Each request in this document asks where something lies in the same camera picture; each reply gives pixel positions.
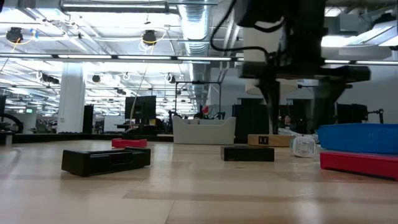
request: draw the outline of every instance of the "ceiling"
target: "ceiling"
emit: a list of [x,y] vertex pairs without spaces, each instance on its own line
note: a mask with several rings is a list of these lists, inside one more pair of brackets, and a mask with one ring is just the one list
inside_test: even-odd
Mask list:
[[[179,15],[169,13],[116,13],[88,12],[84,9],[66,11],[67,7],[39,5],[30,8],[16,8],[15,2],[8,0],[0,13],[0,52],[28,53],[28,54],[90,54],[90,55],[187,55],[187,33],[182,29],[182,19]],[[72,3],[95,3],[98,1],[73,1]],[[214,5],[206,6],[209,10],[207,31],[210,33],[219,23],[230,0],[209,1]],[[113,4],[127,4],[131,2],[116,1],[106,2],[108,7]],[[337,16],[342,12],[356,14],[366,6],[369,12],[394,5],[395,1],[328,1],[325,9],[327,16]],[[170,11],[177,8],[170,5]],[[237,26],[229,27],[229,21],[216,35],[216,43],[229,44],[234,47],[243,45],[243,31]],[[21,45],[9,42],[5,35],[11,27],[21,27],[24,40]],[[156,44],[150,48],[142,43],[142,34],[145,30],[154,30],[157,37]],[[209,48],[208,39],[201,40],[206,43],[206,55],[223,55]],[[352,50],[329,48],[324,50],[327,58],[352,58],[364,55],[352,53]],[[381,49],[374,59],[385,58],[388,50]],[[29,88],[30,86],[48,86],[40,81],[41,74],[50,75],[62,82],[62,63],[57,61],[21,60],[16,58],[0,58],[1,69],[0,85],[18,85],[25,88],[3,88],[3,93],[9,95],[7,101],[11,106],[38,106],[39,113],[53,115],[57,112],[59,104],[59,85],[50,85],[51,88]],[[218,63],[206,65],[210,69],[203,71],[203,78],[208,81],[217,81],[220,74]],[[94,104],[97,114],[119,114],[124,111],[125,96],[157,95],[159,100],[158,114],[167,114],[174,108],[175,85],[167,81],[169,75],[176,80],[192,81],[192,73],[197,67],[190,63],[126,63],[126,62],[84,62],[87,78],[86,104]],[[224,85],[243,85],[237,78],[238,71],[231,68],[226,73]],[[96,83],[93,75],[103,77],[106,82]],[[141,78],[142,88],[137,93]],[[118,86],[125,89],[126,95],[116,93],[112,87]],[[178,97],[178,106],[181,113],[193,114],[197,112],[198,104],[206,98],[206,86],[187,85],[181,88]]]

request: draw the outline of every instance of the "blue tray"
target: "blue tray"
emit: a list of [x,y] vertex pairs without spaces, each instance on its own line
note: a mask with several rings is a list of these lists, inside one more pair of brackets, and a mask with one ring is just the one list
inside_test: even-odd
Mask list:
[[376,154],[398,154],[398,124],[335,124],[320,126],[325,149]]

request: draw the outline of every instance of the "wooden surface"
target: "wooden surface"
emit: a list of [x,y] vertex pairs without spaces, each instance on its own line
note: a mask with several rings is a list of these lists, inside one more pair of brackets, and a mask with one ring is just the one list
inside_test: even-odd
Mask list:
[[60,170],[62,150],[111,141],[0,148],[1,223],[398,223],[398,185],[320,170],[318,159],[275,149],[275,162],[224,162],[219,146],[150,144],[152,165],[81,178]]
[[[267,138],[267,144],[260,143],[259,138]],[[250,146],[264,147],[289,147],[294,136],[273,135],[273,134],[249,134],[248,144]]]

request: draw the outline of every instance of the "red block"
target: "red block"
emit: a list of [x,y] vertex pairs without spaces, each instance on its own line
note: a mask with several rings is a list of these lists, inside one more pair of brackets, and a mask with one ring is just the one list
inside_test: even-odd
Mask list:
[[392,178],[398,181],[398,156],[321,152],[322,169],[336,169]]
[[112,139],[112,147],[124,148],[124,147],[147,147],[148,141],[146,139],[141,140],[124,140],[124,139]]

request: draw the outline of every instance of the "small brown box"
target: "small brown box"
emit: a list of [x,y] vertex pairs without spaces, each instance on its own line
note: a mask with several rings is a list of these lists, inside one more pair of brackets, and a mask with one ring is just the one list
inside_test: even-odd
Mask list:
[[277,134],[249,134],[249,146],[264,147],[290,147],[290,141],[295,136],[277,135]]

